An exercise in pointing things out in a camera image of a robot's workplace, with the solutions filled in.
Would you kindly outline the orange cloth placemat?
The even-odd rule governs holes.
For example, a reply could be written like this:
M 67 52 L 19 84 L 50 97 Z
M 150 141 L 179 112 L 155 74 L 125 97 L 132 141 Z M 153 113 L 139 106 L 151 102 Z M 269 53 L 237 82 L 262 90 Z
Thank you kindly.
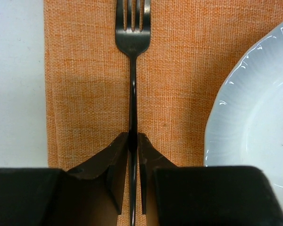
M 44 2 L 50 167 L 68 171 L 128 135 L 130 61 L 115 43 L 116 4 Z M 283 0 L 151 0 L 150 10 L 150 45 L 136 61 L 138 135 L 178 167 L 208 167 L 205 130 L 215 98 L 246 51 L 283 22 Z M 116 226 L 129 223 L 127 142 Z M 148 226 L 138 150 L 135 226 Z

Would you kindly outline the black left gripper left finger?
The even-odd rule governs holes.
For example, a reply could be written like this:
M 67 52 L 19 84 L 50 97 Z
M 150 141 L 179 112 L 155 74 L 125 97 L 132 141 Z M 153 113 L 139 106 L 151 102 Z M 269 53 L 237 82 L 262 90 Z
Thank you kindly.
M 115 226 L 122 212 L 127 133 L 68 171 L 0 168 L 0 226 Z

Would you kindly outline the white paper bowl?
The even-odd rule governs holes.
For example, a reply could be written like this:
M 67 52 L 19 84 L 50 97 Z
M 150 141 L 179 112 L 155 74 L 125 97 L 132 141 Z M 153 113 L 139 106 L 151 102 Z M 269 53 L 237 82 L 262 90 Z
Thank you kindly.
M 283 190 L 283 22 L 241 57 L 205 130 L 204 165 L 253 165 Z

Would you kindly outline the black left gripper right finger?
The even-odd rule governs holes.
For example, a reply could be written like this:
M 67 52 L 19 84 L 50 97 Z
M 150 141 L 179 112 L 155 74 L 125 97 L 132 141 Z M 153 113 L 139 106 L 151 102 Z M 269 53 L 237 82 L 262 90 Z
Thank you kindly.
M 283 226 L 283 210 L 258 168 L 178 167 L 143 133 L 138 154 L 149 226 Z

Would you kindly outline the black plastic fork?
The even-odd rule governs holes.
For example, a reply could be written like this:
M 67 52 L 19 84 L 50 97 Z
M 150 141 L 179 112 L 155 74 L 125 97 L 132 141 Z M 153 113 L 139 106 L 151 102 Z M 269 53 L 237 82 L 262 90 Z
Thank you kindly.
M 128 128 L 128 169 L 129 169 L 129 207 L 130 223 L 136 220 L 137 189 L 137 57 L 150 45 L 151 10 L 150 0 L 117 0 L 115 43 L 117 48 L 126 54 L 130 61 L 130 95 L 129 95 L 129 128 Z

